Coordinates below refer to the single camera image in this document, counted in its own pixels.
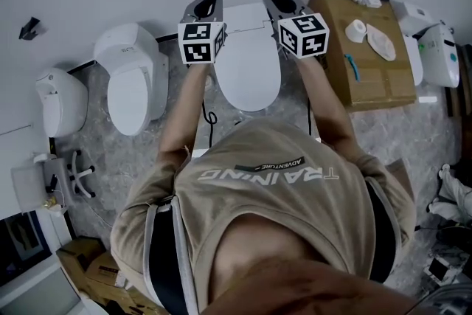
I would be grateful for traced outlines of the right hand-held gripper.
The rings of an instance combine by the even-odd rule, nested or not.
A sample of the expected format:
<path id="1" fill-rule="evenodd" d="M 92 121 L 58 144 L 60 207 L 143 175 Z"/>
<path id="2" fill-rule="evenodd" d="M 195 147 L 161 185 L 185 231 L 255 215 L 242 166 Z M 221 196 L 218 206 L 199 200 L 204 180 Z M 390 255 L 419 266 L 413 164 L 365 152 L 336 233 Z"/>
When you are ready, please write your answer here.
<path id="1" fill-rule="evenodd" d="M 323 55 L 330 30 L 302 0 L 263 0 L 279 47 L 298 59 Z"/>

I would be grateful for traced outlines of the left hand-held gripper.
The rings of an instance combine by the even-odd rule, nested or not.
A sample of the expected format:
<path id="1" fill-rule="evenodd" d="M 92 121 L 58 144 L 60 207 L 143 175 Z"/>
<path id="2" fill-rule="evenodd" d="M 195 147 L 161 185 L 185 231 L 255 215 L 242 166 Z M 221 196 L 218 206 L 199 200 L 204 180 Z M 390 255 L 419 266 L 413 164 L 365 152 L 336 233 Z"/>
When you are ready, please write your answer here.
<path id="1" fill-rule="evenodd" d="M 186 7 L 178 24 L 184 64 L 214 64 L 225 40 L 223 0 L 195 0 Z"/>

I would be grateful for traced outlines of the person's left forearm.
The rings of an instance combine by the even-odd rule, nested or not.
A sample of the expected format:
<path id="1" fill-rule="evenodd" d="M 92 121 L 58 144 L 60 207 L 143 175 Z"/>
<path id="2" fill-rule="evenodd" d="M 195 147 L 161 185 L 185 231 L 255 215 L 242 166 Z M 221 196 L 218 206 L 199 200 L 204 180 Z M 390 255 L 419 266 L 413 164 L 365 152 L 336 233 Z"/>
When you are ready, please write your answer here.
<path id="1" fill-rule="evenodd" d="M 209 64 L 191 65 L 159 137 L 158 162 L 180 166 L 192 152 L 204 100 Z"/>

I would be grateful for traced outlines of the white toilet paper roll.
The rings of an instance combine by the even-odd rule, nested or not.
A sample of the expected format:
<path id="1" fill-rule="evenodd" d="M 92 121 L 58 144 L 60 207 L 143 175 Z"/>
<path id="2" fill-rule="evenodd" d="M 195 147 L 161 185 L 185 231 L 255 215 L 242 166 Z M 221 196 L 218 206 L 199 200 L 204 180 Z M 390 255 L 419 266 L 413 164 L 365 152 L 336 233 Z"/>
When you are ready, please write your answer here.
<path id="1" fill-rule="evenodd" d="M 345 34 L 353 43 L 361 44 L 367 35 L 367 26 L 363 21 L 355 19 L 345 28 Z"/>

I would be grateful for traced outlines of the white toilet with tall tank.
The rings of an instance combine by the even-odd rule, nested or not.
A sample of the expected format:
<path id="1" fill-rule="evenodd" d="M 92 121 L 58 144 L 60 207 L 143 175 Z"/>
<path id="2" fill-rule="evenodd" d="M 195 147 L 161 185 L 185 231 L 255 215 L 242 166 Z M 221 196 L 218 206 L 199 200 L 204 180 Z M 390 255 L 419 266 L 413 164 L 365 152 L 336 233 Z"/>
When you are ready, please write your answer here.
<path id="1" fill-rule="evenodd" d="M 136 136 L 163 115 L 169 58 L 145 28 L 129 23 L 107 30 L 97 39 L 94 60 L 110 76 L 108 113 L 121 134 Z"/>

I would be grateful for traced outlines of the white toilet with flat tank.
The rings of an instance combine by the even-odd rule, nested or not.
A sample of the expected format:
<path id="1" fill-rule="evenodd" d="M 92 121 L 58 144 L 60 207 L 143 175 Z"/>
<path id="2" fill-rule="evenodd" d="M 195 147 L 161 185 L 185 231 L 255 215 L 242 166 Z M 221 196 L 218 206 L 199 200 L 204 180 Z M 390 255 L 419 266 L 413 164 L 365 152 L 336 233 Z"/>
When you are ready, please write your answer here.
<path id="1" fill-rule="evenodd" d="M 414 85 L 419 86 L 423 81 L 423 65 L 418 42 L 414 36 L 427 30 L 434 24 L 434 21 L 428 11 L 417 5 L 404 1 L 392 1 L 392 7 L 406 45 Z"/>

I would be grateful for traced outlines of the white oval pad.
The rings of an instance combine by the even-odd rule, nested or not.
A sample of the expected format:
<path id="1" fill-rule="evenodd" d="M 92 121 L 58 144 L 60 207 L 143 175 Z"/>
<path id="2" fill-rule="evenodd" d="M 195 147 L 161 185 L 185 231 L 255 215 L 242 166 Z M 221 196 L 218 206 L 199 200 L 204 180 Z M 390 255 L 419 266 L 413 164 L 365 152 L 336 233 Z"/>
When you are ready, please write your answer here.
<path id="1" fill-rule="evenodd" d="M 396 51 L 390 38 L 371 24 L 367 24 L 366 28 L 367 42 L 371 48 L 384 60 L 394 61 L 396 59 Z"/>

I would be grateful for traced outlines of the large cardboard box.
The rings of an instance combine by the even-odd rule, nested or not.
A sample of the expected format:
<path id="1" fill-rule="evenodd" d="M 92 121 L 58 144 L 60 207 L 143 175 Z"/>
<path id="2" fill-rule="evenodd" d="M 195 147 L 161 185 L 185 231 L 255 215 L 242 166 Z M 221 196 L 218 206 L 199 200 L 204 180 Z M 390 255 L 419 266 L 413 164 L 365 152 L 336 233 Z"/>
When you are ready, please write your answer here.
<path id="1" fill-rule="evenodd" d="M 310 0 L 309 7 L 321 13 L 330 29 L 327 52 L 322 59 L 330 84 L 341 102 L 351 111 L 391 108 L 413 103 L 416 90 L 403 35 L 390 3 L 382 1 L 378 9 L 352 0 Z M 385 33 L 396 51 L 394 61 L 386 61 L 368 44 L 350 41 L 345 28 L 355 19 L 371 24 Z M 344 57 L 350 54 L 358 67 L 361 81 Z"/>

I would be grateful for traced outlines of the beige t-shirt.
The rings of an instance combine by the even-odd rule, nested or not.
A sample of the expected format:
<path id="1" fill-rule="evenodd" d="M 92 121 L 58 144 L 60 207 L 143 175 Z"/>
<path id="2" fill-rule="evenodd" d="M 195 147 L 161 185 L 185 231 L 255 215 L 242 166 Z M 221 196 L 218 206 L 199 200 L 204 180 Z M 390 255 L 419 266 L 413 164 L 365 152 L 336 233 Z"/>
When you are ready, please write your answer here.
<path id="1" fill-rule="evenodd" d="M 210 272 L 220 239 L 241 215 L 259 215 L 280 224 L 305 239 L 327 265 L 373 281 L 369 276 L 375 217 L 367 181 L 395 217 L 401 243 L 396 265 L 416 223 L 407 181 L 398 180 L 367 153 L 352 163 L 293 125 L 269 118 L 249 120 L 197 159 L 189 154 L 180 166 L 157 161 L 131 188 L 114 222 L 111 253 L 127 279 L 153 300 L 143 276 L 146 215 L 150 205 L 174 194 L 186 231 L 200 315 L 208 305 Z"/>

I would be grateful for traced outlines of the brown wooden cabinet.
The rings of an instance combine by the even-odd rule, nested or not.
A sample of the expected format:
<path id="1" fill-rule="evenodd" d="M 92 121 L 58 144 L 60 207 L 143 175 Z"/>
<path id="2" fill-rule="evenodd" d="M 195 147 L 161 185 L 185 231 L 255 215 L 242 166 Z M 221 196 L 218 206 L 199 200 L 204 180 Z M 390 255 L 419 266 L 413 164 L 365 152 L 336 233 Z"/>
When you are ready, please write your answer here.
<path id="1" fill-rule="evenodd" d="M 472 117 L 472 44 L 458 46 L 459 85 L 446 88 L 449 117 Z"/>

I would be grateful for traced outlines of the white office chair base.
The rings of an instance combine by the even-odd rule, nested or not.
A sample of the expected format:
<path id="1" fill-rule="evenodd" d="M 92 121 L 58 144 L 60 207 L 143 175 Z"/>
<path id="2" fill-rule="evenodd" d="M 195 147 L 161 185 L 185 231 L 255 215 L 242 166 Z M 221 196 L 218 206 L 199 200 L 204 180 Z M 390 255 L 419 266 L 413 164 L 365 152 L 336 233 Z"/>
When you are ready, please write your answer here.
<path id="1" fill-rule="evenodd" d="M 71 182 L 71 186 L 75 194 L 82 194 L 86 198 L 95 198 L 95 192 L 88 191 L 81 182 L 82 178 L 89 176 L 95 172 L 95 167 L 91 165 L 87 170 L 79 172 L 77 169 L 77 158 L 81 155 L 81 150 L 75 150 L 72 154 L 72 161 L 66 166 L 67 172 L 69 174 L 69 180 Z"/>

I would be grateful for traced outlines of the white square panel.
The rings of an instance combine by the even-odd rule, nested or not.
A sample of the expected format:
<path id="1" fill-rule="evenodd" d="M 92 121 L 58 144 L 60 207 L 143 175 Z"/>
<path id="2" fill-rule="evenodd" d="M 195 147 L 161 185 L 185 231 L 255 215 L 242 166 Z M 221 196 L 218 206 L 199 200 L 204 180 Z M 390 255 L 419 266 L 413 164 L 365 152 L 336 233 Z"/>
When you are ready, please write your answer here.
<path id="1" fill-rule="evenodd" d="M 22 213 L 42 208 L 47 200 L 44 170 L 40 164 L 10 170 L 15 196 Z"/>

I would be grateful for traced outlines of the black grey-edged harness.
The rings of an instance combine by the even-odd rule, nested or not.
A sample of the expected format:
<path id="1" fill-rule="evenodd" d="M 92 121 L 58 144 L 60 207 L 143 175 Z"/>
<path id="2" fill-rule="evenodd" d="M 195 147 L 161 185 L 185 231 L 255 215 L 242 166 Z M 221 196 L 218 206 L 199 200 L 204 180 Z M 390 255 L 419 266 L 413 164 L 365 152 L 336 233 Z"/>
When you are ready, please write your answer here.
<path id="1" fill-rule="evenodd" d="M 401 248 L 395 217 L 388 202 L 367 181 L 375 217 L 375 254 L 369 278 L 384 283 Z M 145 223 L 143 276 L 153 301 L 170 315 L 200 315 L 187 238 L 178 197 L 174 194 L 149 206 Z"/>

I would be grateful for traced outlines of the small cardboard box dark label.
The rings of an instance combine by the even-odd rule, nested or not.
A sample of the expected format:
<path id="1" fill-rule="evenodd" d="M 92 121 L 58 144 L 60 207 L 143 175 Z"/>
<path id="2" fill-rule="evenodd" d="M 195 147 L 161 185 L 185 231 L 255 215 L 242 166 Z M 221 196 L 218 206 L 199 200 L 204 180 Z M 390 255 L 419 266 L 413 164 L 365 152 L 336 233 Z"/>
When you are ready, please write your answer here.
<path id="1" fill-rule="evenodd" d="M 77 237 L 56 251 L 63 268 L 77 288 L 85 288 L 86 271 L 105 247 L 98 238 Z"/>

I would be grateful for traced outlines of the small black wall bracket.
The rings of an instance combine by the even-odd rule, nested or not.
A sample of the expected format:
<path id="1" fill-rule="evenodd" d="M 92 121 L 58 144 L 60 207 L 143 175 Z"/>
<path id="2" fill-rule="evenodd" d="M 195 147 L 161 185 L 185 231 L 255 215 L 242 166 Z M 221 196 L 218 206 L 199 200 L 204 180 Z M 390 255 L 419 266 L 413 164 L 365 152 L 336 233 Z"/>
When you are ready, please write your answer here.
<path id="1" fill-rule="evenodd" d="M 39 35 L 43 35 L 46 32 L 45 26 L 41 21 L 35 17 L 32 17 L 22 28 L 19 33 L 19 40 L 32 41 Z"/>

